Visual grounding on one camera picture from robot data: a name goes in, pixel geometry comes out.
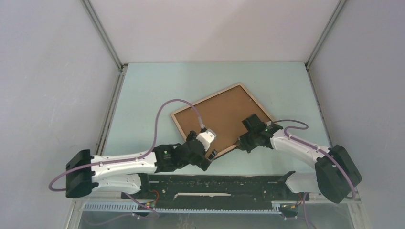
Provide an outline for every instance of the cork board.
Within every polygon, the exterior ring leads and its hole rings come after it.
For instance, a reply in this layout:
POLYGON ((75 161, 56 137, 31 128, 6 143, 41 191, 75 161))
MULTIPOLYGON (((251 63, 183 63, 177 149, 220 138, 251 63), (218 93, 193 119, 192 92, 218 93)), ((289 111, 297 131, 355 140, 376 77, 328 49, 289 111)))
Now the cork board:
MULTIPOLYGON (((217 135, 206 157, 214 149, 218 151, 216 158, 235 149, 238 137, 247 132, 242 121, 251 114, 257 114, 264 122, 274 120, 241 83, 203 98, 193 105, 200 112, 205 126, 217 135)), ((200 131, 197 114, 189 106, 171 113, 171 117, 184 140, 191 130, 197 133, 200 131)))

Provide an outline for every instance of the white tabletop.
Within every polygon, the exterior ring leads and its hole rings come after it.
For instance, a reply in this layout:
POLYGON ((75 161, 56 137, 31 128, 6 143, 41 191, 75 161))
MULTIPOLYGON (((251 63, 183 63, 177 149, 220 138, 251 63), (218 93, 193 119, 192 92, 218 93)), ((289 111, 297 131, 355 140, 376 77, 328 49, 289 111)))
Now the white tabletop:
MULTIPOLYGON (((276 119, 297 119, 309 129, 291 132, 319 145, 328 139, 302 62, 131 63, 119 95, 104 155, 148 150, 156 112, 167 100, 191 103, 242 82, 276 119)), ((170 113, 183 103, 167 105, 158 125, 159 144, 182 143, 170 113)), ((174 174, 271 175, 313 171, 281 151, 258 147, 250 154, 234 150, 215 160, 207 171, 186 166, 174 174)))

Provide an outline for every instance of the white wall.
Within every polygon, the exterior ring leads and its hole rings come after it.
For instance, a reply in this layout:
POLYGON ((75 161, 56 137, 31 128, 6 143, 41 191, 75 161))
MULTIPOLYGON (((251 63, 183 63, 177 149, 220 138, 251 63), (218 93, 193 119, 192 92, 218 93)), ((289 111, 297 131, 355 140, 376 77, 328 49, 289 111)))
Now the white wall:
POLYGON ((47 185, 95 148, 117 69, 79 0, 3 0, 0 29, 0 227, 62 228, 47 185))
POLYGON ((306 61, 339 0, 92 0, 121 61, 306 61))
POLYGON ((351 0, 312 78, 334 143, 350 152, 373 228, 404 228, 405 1, 351 0))

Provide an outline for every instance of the brown panel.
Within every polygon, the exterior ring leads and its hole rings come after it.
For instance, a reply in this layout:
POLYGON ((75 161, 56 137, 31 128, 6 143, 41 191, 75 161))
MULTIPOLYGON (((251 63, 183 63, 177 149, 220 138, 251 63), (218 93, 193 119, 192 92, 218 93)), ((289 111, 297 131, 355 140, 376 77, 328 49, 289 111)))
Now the brown panel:
MULTIPOLYGON (((251 114, 257 114, 264 122, 274 120, 241 83, 208 96, 194 106, 205 126, 217 134, 206 156, 214 149, 218 151, 217 157, 234 149, 238 137, 246 133, 242 121, 251 114)), ((172 113, 172 118, 184 139, 191 130, 200 131, 197 114, 190 107, 172 113)))

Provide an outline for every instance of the light blue table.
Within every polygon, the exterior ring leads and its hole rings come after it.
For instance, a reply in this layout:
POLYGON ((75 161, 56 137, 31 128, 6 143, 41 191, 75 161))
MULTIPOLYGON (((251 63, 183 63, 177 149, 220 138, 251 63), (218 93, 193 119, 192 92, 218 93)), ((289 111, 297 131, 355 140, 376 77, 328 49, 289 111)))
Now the light blue table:
MULTIPOLYGON (((292 133, 328 145, 302 62, 132 63, 124 79, 104 155, 149 149, 155 115, 165 101, 180 98, 193 103, 237 82, 242 82, 276 119, 297 119, 309 124, 309 130, 292 133)), ((172 103, 165 107, 158 126, 158 145, 184 142, 170 117, 171 112, 184 106, 172 103)), ((284 152, 260 147, 250 154, 234 150, 215 160, 205 172, 186 166, 173 173, 271 175, 290 170, 312 171, 284 152)))

